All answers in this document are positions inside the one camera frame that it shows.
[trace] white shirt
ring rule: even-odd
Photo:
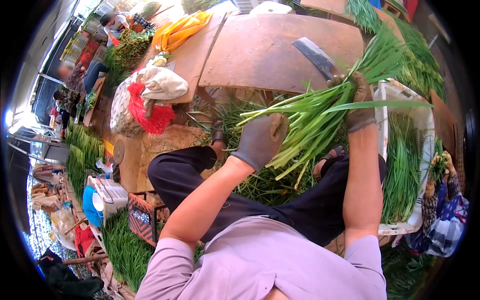
[[[123,23],[126,23],[127,22],[127,19],[125,19],[125,17],[121,14],[117,14],[115,16],[115,24],[113,24],[112,26],[104,26],[103,27],[103,30],[105,30],[105,33],[108,34],[110,31],[116,31],[120,28],[120,26],[123,25]]]

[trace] blue bucket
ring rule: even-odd
[[[83,210],[88,221],[97,227],[101,227],[103,223],[103,212],[99,212],[93,206],[93,194],[96,190],[91,186],[86,186],[84,189]]]

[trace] cleaver blade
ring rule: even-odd
[[[315,64],[327,80],[333,80],[330,68],[335,66],[335,63],[320,47],[306,37],[299,38],[292,44]]]

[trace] orange plastic bag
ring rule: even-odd
[[[155,31],[152,45],[159,47],[161,51],[173,51],[188,37],[204,28],[212,15],[212,13],[197,11],[175,23],[169,22]]]

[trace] gray work glove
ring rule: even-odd
[[[350,78],[357,85],[353,102],[373,101],[370,86],[363,74],[355,71]],[[375,110],[373,108],[350,109],[345,116],[347,133],[353,133],[367,125],[375,123]]]
[[[256,118],[243,127],[238,150],[232,155],[258,172],[278,153],[287,131],[288,118],[279,112]]]

